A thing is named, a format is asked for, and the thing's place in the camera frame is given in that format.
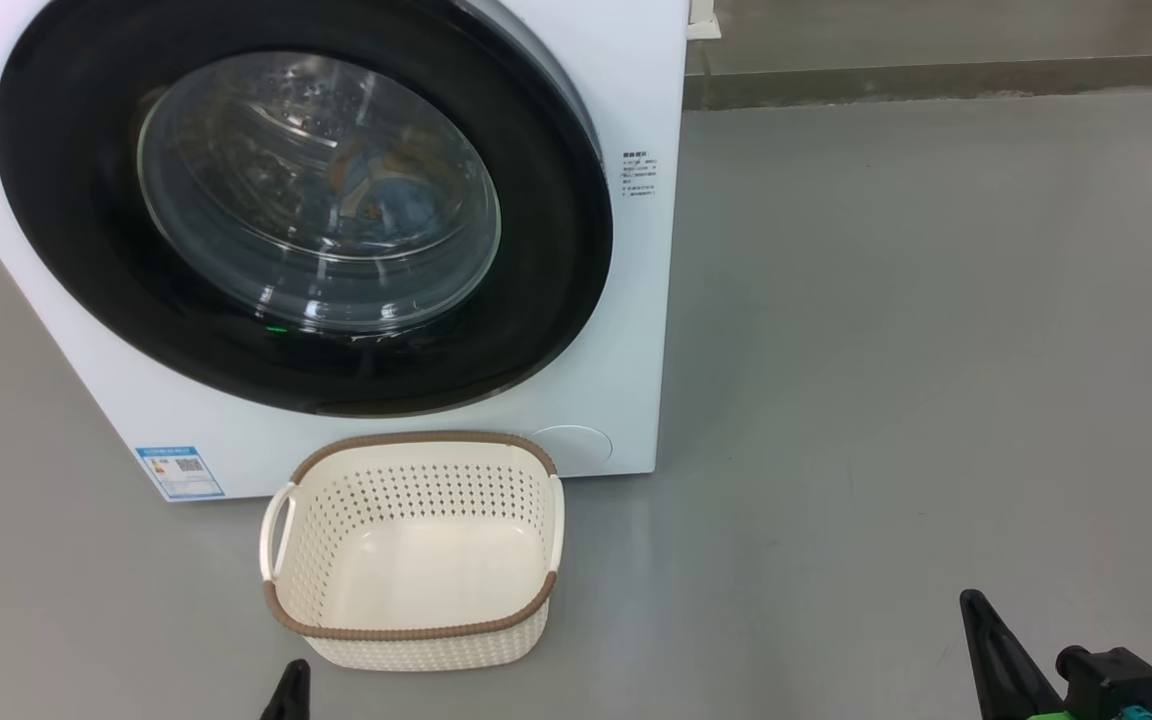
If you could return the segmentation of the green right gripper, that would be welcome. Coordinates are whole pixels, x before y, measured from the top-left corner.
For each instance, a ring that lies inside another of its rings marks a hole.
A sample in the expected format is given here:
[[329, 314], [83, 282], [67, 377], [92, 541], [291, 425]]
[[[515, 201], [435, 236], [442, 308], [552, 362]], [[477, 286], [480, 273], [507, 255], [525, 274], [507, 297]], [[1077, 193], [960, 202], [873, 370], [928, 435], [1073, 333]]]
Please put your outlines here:
[[975, 694], [983, 719], [1138, 719], [1138, 706], [1092, 714], [1062, 710], [1062, 700], [1020, 639], [996, 614], [986, 594], [965, 589], [958, 596]]

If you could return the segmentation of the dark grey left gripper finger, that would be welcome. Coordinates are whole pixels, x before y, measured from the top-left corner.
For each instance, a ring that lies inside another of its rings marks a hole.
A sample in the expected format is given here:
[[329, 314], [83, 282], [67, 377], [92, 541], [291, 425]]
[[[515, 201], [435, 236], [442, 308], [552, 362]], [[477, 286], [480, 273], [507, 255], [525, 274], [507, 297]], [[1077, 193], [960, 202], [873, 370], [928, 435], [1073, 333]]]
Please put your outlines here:
[[311, 667], [305, 659], [285, 665], [260, 720], [310, 720]]

